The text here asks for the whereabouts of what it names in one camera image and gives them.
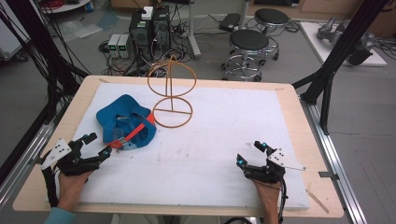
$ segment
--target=red strap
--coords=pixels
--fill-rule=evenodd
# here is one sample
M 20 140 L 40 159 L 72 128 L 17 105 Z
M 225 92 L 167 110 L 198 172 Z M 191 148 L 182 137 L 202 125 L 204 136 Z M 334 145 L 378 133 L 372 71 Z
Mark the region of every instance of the red strap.
M 154 119 L 154 114 L 150 113 L 146 119 L 152 123 L 154 125 L 155 123 L 155 119 Z M 117 140 L 112 141 L 110 144 L 110 146 L 112 148 L 119 148 L 122 147 L 122 142 L 128 142 L 129 140 L 131 140 L 135 135 L 137 135 L 140 131 L 142 131 L 142 129 L 145 127 L 144 123 L 139 124 L 139 126 L 137 126 L 131 133 L 129 133 L 126 137 Z

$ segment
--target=teal sleeve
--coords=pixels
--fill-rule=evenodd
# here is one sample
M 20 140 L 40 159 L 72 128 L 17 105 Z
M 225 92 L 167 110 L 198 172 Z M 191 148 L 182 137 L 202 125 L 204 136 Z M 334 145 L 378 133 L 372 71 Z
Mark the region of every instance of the teal sleeve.
M 49 216 L 45 224 L 70 224 L 73 222 L 76 215 L 67 212 L 63 209 L 53 207 L 50 210 Z

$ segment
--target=black stool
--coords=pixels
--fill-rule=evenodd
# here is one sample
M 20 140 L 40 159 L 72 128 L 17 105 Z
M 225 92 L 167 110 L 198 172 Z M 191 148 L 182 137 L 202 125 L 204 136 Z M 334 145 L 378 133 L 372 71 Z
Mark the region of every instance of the black stool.
M 233 32 L 230 35 L 230 46 L 239 54 L 232 56 L 227 63 L 221 65 L 221 68 L 225 70 L 222 80 L 228 80 L 227 76 L 232 75 L 245 81 L 250 78 L 261 81 L 261 64 L 249 56 L 265 52 L 268 42 L 268 38 L 258 31 L 237 30 Z
M 271 29 L 283 27 L 289 21 L 289 17 L 279 10 L 273 8 L 262 8 L 254 13 L 254 20 L 258 24 L 264 26 L 262 33 L 268 37 L 268 33 L 271 31 Z M 276 44 L 274 46 L 269 45 L 265 52 L 272 52 L 276 50 L 276 54 L 273 58 L 274 60 L 277 60 L 279 56 L 279 44 L 271 36 L 268 38 L 273 40 Z

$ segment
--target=round black cushion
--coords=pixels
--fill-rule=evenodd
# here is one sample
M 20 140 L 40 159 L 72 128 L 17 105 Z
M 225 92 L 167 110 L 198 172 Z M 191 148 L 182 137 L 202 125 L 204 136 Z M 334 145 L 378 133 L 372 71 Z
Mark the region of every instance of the round black cushion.
M 262 8 L 254 13 L 254 20 L 260 24 L 272 23 L 275 25 L 282 25 L 289 21 L 289 17 L 279 10 L 273 8 Z
M 239 49 L 261 50 L 268 46 L 268 38 L 254 30 L 237 30 L 230 36 L 230 43 Z

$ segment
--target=human hand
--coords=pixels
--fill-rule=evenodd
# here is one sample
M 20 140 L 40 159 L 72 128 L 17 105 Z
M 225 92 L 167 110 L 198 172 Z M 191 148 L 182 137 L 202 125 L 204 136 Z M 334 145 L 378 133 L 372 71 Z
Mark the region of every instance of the human hand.
M 264 224 L 278 224 L 277 200 L 280 193 L 280 181 L 276 184 L 267 184 L 253 180 L 259 194 L 264 212 Z
M 57 207 L 71 212 L 73 207 L 79 201 L 79 195 L 84 188 L 88 176 L 90 176 L 92 173 L 93 171 L 84 173 L 82 175 L 70 176 L 60 173 L 59 185 L 61 189 L 61 195 Z

